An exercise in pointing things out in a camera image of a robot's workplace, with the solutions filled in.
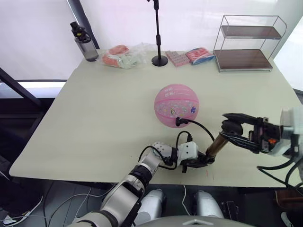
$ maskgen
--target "pink ball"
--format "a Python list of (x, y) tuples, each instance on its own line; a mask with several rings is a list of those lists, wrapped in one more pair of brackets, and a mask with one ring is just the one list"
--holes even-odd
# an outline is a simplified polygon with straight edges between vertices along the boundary
[(155, 113), (157, 118), (171, 128), (182, 128), (187, 124), (176, 126), (176, 118), (194, 120), (199, 110), (199, 99), (195, 92), (183, 84), (170, 84), (156, 96)]

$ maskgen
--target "water bottle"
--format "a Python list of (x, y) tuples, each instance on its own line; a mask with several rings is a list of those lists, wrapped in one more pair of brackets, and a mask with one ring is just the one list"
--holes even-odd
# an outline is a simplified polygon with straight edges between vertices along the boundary
[(85, 28), (78, 25), (76, 21), (71, 23), (71, 27), (71, 32), (75, 36), (75, 42), (80, 48), (85, 59), (87, 61), (95, 61), (98, 58), (98, 53), (90, 35), (85, 31)]

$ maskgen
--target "table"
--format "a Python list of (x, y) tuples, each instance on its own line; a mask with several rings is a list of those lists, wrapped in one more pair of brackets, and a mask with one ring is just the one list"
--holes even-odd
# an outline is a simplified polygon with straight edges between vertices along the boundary
[[(149, 59), (156, 53), (151, 52)], [(269, 117), (279, 124), (284, 107), (300, 105), (275, 66), (268, 71), (218, 72), (215, 61), (175, 68), (151, 63), (130, 70), (85, 60), (72, 73), (41, 121), (10, 174), (54, 180), (119, 182), (137, 163), (144, 147), (156, 141), (174, 145), (181, 129), (163, 125), (155, 116), (154, 99), (166, 85), (192, 88), (200, 100), (196, 120), (217, 136), (224, 113)], [(204, 152), (211, 144), (198, 126), (189, 131)], [(251, 129), (244, 126), (244, 134)], [(200, 169), (159, 169), (151, 183), (241, 187), (283, 187), (256, 166), (275, 166), (284, 157), (253, 154), (227, 144), (215, 163)], [(273, 171), (284, 179), (288, 169)], [(290, 179), (300, 182), (298, 171)]]

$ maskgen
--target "plastic bag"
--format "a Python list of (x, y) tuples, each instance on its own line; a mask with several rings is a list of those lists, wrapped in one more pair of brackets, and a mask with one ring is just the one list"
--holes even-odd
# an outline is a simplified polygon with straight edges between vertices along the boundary
[(214, 58), (214, 55), (203, 47), (188, 51), (186, 56), (189, 58), (192, 65), (197, 65)]
[(118, 45), (107, 50), (101, 58), (102, 63), (116, 68), (131, 69), (146, 63), (146, 51), (149, 44), (139, 44), (133, 47)]

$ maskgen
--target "stand base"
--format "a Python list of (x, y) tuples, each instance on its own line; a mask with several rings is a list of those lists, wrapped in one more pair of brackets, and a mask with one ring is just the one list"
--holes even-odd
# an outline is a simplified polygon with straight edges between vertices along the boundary
[(155, 66), (164, 66), (169, 62), (167, 57), (165, 57), (163, 55), (161, 55), (161, 59), (159, 59), (158, 56), (154, 56), (151, 61), (152, 61), (152, 64)]

